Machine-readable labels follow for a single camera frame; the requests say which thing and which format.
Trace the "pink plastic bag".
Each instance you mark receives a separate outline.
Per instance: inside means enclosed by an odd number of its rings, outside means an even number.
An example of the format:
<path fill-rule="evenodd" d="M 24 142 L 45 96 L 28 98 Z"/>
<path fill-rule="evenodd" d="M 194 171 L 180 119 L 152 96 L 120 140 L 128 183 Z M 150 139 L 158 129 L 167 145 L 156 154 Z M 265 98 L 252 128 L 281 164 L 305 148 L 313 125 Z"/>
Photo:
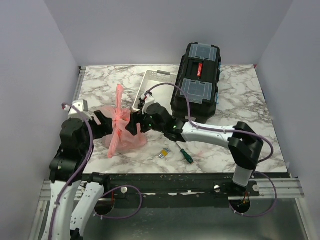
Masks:
<path fill-rule="evenodd" d="M 105 147 L 108 148 L 107 157 L 109 159 L 118 151 L 137 149 L 147 143 L 147 138 L 143 133 L 138 132 L 133 135 L 126 129 L 133 118 L 131 110 L 122 107 L 123 92 L 124 87 L 118 84 L 115 92 L 115 106 L 106 105 L 100 109 L 105 117 L 112 119 L 113 132 L 103 140 Z"/>

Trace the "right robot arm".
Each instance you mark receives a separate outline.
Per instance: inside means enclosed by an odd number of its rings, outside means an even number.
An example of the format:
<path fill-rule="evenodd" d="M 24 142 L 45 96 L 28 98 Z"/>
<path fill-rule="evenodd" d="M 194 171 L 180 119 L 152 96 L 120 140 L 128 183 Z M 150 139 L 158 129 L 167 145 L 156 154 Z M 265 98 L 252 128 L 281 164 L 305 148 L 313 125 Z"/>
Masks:
<path fill-rule="evenodd" d="M 230 191 L 241 196 L 248 190 L 249 180 L 257 168 L 263 140 L 244 122 L 235 126 L 212 126 L 174 118 L 159 103 L 151 104 L 146 112 L 130 114 L 125 129 L 132 135 L 150 130 L 163 133 L 173 142 L 200 142 L 220 146 L 230 151 L 236 164 Z"/>

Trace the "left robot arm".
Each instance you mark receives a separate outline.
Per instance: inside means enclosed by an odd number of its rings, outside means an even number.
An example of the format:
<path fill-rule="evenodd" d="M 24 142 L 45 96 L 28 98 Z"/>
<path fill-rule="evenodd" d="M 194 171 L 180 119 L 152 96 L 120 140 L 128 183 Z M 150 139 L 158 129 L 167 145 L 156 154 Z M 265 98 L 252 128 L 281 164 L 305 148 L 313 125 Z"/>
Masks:
<path fill-rule="evenodd" d="M 60 147 L 50 163 L 50 205 L 44 240 L 81 240 L 90 216 L 99 200 L 111 191 L 108 175 L 92 173 L 84 195 L 74 204 L 83 171 L 94 150 L 93 141 L 113 133 L 113 120 L 101 111 L 85 122 L 69 118 L 60 131 Z"/>

